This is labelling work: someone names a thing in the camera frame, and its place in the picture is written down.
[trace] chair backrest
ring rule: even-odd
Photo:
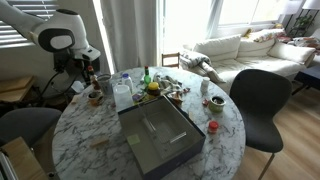
[[[172,53],[172,54],[162,54],[161,55],[161,59],[162,59],[162,66],[163,67],[177,67],[179,68],[179,61],[180,61],[180,53]]]
[[[240,112],[250,111],[272,117],[286,104],[291,96],[292,85],[288,79],[272,72],[247,69],[235,78],[230,97]]]

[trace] table leg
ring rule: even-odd
[[[307,85],[306,85],[306,84],[303,84],[302,86],[300,86],[299,88],[297,88],[296,90],[294,90],[294,91],[291,93],[291,95],[292,95],[292,96],[295,95],[297,92],[301,91],[301,89],[303,89],[303,88],[305,88],[305,87],[307,87]]]

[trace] marble tabletop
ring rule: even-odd
[[[174,68],[150,67],[152,77],[169,75],[182,83],[190,92],[182,96],[181,109],[191,115],[194,123],[206,134],[202,152],[166,175],[163,179],[232,179],[245,149],[245,130],[239,110],[230,97],[210,82],[208,92],[202,94],[202,77]],[[143,68],[116,73],[112,84],[120,82],[121,74],[129,73],[134,89],[143,85],[140,80]],[[88,87],[80,94],[76,104],[69,104],[55,129],[53,158],[57,173],[62,180],[69,179],[141,179],[134,155],[121,131],[118,114],[112,106],[114,98],[106,96],[102,105],[88,103]],[[223,112],[212,113],[202,105],[203,99],[213,95],[226,100]],[[207,133],[209,120],[219,123],[218,132]],[[93,141],[107,138],[108,142],[91,147]]]

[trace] window blinds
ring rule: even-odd
[[[7,2],[23,12],[49,19],[58,8],[56,0],[7,0]],[[17,47],[33,44],[22,37],[10,25],[0,21],[0,48]]]

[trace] cardboard box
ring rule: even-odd
[[[201,152],[205,134],[166,96],[119,112],[143,179],[160,179]]]

